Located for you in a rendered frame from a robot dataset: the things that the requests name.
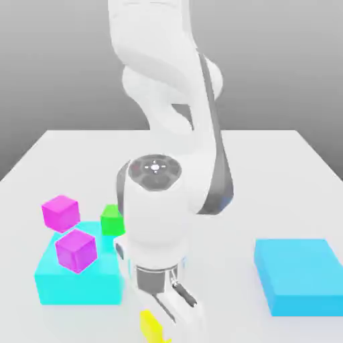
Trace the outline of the small purple cube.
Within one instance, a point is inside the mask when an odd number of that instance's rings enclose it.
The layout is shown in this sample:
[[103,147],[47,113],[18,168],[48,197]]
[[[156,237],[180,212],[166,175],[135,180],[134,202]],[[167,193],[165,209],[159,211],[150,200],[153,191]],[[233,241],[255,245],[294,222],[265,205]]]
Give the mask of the small purple cube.
[[59,264],[76,274],[98,258],[95,237],[78,229],[58,239],[55,248]]

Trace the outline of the small yellow cube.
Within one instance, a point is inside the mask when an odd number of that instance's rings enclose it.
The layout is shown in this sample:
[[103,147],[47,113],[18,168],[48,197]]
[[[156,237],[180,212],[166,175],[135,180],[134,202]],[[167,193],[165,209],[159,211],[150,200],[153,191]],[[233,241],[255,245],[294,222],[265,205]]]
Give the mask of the small yellow cube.
[[140,312],[140,328],[147,343],[172,343],[163,338],[163,327],[149,310]]

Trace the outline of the small magenta cube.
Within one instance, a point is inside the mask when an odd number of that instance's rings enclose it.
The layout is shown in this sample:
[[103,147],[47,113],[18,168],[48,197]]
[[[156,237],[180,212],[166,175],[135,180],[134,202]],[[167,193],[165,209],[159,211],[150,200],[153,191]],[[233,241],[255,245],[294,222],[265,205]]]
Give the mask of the small magenta cube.
[[64,233],[80,222],[78,202],[59,195],[42,204],[44,223],[48,228]]

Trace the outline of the large cyan box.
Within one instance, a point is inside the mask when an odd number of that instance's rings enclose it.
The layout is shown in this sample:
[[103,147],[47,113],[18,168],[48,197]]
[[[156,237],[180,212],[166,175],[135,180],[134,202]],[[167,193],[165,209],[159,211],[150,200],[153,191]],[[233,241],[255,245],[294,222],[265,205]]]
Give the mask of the large cyan box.
[[119,305],[124,281],[119,271],[113,237],[102,235],[100,222],[80,222],[77,229],[95,238],[98,259],[77,274],[58,262],[55,233],[34,274],[42,305]]

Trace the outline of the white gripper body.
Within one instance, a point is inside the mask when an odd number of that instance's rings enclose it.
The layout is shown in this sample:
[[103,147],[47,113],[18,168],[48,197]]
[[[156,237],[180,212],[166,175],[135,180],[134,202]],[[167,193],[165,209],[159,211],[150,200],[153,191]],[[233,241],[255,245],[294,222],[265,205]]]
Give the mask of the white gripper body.
[[174,289],[157,295],[141,291],[141,301],[161,325],[165,342],[204,343],[204,309],[200,302],[192,307]]

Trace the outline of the small green cube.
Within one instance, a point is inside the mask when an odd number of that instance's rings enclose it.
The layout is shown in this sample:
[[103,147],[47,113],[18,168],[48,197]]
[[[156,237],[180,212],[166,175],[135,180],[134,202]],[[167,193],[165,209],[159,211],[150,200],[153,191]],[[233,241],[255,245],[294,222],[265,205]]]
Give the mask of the small green cube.
[[124,221],[116,204],[107,204],[100,216],[102,234],[121,236],[125,233]]

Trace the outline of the large blue box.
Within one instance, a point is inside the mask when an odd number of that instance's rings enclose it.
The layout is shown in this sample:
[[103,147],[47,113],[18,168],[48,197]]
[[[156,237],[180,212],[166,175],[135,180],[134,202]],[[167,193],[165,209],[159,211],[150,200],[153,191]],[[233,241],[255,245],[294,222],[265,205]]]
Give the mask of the large blue box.
[[258,239],[254,262],[272,316],[342,316],[343,264],[324,239]]

